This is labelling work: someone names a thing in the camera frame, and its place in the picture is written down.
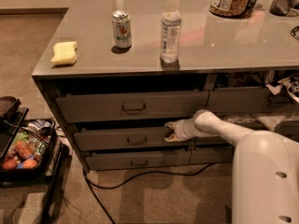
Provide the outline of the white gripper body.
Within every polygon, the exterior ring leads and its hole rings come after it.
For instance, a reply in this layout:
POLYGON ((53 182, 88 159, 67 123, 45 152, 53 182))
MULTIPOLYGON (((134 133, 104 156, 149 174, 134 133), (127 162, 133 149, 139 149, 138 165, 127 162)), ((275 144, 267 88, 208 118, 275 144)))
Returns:
POLYGON ((174 134, 179 141, 186 141, 199 134, 193 119, 180 119, 175 123, 174 134))

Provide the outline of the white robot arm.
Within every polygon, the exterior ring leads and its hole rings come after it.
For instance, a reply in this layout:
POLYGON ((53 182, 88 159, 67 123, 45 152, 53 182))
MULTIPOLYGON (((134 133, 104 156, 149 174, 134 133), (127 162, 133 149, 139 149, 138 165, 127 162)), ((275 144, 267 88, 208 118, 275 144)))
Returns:
POLYGON ((167 142, 219 136, 235 147, 232 224, 299 224, 299 143, 281 134, 254 131, 208 110, 166 124, 167 142))

